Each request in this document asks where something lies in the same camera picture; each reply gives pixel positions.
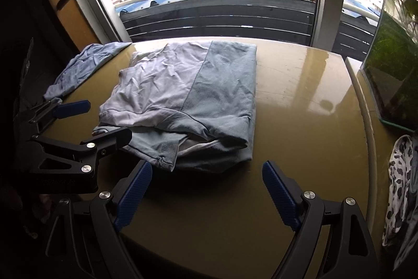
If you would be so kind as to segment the glass fish tank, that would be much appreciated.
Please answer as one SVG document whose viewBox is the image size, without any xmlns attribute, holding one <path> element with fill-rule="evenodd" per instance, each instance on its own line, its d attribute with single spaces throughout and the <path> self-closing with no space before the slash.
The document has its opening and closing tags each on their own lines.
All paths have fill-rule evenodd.
<svg viewBox="0 0 418 279">
<path fill-rule="evenodd" d="M 381 122 L 417 132 L 417 17 L 400 0 L 384 0 L 362 64 Z"/>
</svg>

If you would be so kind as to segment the blue-grey garment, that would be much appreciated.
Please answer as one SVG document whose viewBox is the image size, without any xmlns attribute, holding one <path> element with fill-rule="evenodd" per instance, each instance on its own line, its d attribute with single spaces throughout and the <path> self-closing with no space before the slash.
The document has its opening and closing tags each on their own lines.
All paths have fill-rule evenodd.
<svg viewBox="0 0 418 279">
<path fill-rule="evenodd" d="M 81 86 L 104 64 L 116 57 L 129 42 L 110 42 L 105 45 L 87 45 L 78 55 L 72 58 L 55 82 L 44 93 L 45 100 L 64 98 Z"/>
</svg>

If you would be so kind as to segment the black white spotted cloth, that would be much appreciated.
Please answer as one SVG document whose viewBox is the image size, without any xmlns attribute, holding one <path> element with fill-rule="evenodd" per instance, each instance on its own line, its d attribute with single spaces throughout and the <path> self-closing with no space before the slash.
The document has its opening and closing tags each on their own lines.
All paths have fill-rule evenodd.
<svg viewBox="0 0 418 279">
<path fill-rule="evenodd" d="M 417 244 L 417 138 L 403 135 L 394 144 L 388 163 L 389 194 L 382 245 L 390 246 L 405 227 L 395 257 L 396 270 Z"/>
</svg>

